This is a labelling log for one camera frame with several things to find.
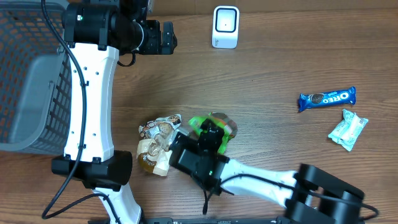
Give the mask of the green Haribo gummy bag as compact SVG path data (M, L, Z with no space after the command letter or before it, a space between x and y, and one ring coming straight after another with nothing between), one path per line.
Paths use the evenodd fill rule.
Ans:
M215 137L218 154L224 154L228 142L238 132L237 124L224 113L211 112L208 115L194 116L188 121L193 132L198 136Z

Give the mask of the brown clear snack bag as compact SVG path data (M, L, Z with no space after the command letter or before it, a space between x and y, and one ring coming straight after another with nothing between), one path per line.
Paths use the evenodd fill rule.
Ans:
M180 114L174 114L164 118L157 118L139 126L139 134L142 138L137 147L137 161L146 171L162 177L167 176L169 160L172 151L172 136L182 122Z

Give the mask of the teal snack packet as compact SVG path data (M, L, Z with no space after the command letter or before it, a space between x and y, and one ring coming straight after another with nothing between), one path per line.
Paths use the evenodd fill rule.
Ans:
M328 137L351 152L355 142L367 125L368 119L359 117L355 112L343 109L343 120L334 128Z

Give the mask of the blue Oreo cookie pack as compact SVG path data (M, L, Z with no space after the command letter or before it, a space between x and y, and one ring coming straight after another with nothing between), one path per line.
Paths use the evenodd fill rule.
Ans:
M300 94L298 99L298 111L303 112L311 108L356 103L356 88L354 86L345 90L335 90L309 95Z

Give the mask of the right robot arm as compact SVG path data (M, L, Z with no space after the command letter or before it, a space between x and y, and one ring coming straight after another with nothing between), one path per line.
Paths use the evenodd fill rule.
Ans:
M250 195L285 209L292 223L364 223L364 192L315 166L271 171L247 166L217 153L224 131L209 119L192 139L177 130L172 136L170 166L188 174L204 191L205 200L225 192Z

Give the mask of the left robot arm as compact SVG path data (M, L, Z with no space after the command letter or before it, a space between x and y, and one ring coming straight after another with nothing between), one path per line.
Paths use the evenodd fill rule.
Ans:
M173 24L149 20L150 1L82 1L62 15L57 36L71 62L72 99L67 143L52 172L79 180L100 198L110 223L144 223L129 179L132 154L117 151L111 136L114 73L125 54L170 55Z

